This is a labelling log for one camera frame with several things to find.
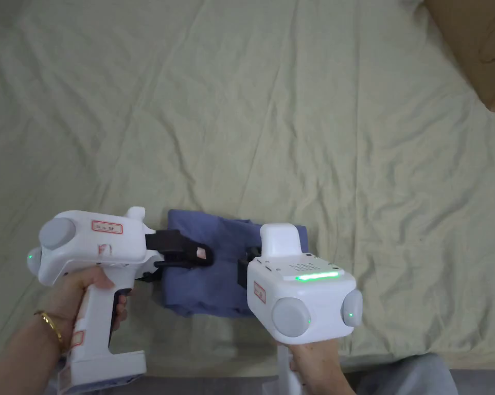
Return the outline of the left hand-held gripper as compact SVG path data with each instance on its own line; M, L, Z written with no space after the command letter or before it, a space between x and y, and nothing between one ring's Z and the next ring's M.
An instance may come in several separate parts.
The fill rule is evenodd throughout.
M124 216L79 210L56 215L39 233L40 246L28 255L28 267L45 286L73 273L97 267L111 280L109 289L90 285L73 321L59 389L107 389L131 383L147 371L143 350L109 349L116 303L137 279L165 268L210 267L214 253L178 231L155 231L144 224L143 207Z

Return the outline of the person's right hand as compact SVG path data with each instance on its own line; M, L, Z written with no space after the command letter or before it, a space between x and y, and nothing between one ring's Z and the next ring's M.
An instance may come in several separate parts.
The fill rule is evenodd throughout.
M340 365L337 339L287 347L290 368L305 382L307 394L355 394Z

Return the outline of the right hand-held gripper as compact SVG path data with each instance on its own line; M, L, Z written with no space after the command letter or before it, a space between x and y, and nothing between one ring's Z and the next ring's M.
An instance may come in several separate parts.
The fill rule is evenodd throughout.
M305 394L290 370L288 345L350 335L362 322L363 298L354 276L301 248L298 229L265 224L261 246L246 250L237 264L237 282L250 311L278 342L278 378L263 394Z

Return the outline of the person's left hand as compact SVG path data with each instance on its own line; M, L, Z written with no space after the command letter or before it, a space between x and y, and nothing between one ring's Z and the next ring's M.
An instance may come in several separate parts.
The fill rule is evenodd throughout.
M87 289L95 286L102 290L111 290L114 283L103 269L91 267L67 275L53 290L49 304L43 308L59 333L60 351L68 351L74 332L75 321Z

